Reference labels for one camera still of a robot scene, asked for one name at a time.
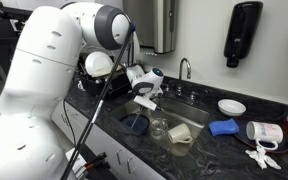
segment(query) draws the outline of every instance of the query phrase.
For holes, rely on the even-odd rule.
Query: blue sponge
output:
[[[213,136],[221,134],[235,134],[240,131],[240,128],[233,119],[226,121],[214,121],[209,124]]]

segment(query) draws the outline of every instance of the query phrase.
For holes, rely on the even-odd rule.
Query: white wall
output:
[[[178,1],[176,50],[143,55],[148,68],[178,78],[180,60],[186,57],[192,65],[189,81],[288,104],[288,0],[262,0],[251,51],[236,69],[226,67],[223,51],[232,9],[242,1]]]

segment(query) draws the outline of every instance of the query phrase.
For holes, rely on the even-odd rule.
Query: white mug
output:
[[[168,131],[168,138],[173,144],[175,143],[190,143],[193,138],[191,131],[186,124],[180,124]]]
[[[277,124],[250,121],[246,126],[246,134],[250,140],[255,140],[256,145],[272,151],[276,150],[278,148],[278,144],[283,140],[283,131]],[[265,147],[260,144],[260,141],[272,143],[274,147]]]

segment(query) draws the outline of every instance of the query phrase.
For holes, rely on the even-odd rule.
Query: stainless steel sink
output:
[[[156,139],[151,136],[149,132],[147,132],[143,136],[145,138],[149,138],[151,141],[155,142],[176,156],[186,155],[194,144],[201,130],[204,128],[204,125],[209,122],[210,114],[206,111],[169,98],[160,98],[155,99],[154,101],[161,107],[162,110],[151,111],[144,108],[141,114],[149,118],[150,121],[156,118],[166,119],[169,129],[172,129],[179,124],[185,123],[191,131],[193,141],[189,144],[172,144],[167,135],[161,139]],[[132,100],[111,111],[109,116],[120,120],[128,114],[139,112],[139,110],[140,106]]]

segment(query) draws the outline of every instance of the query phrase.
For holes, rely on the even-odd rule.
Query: cabinet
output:
[[[87,118],[80,114],[69,104],[65,104],[67,115],[70,118],[71,125],[74,129],[76,138],[79,138]],[[66,124],[67,120],[64,114],[63,103],[55,108],[52,119],[55,124],[64,132],[64,134],[73,142],[72,132]],[[151,167],[145,164],[141,159],[136,157],[133,153],[128,151],[124,146],[114,140],[106,132],[94,125],[92,131],[86,140],[86,145],[95,153],[99,154],[105,152],[107,154],[106,160],[109,162],[110,171],[118,179],[165,179]]]

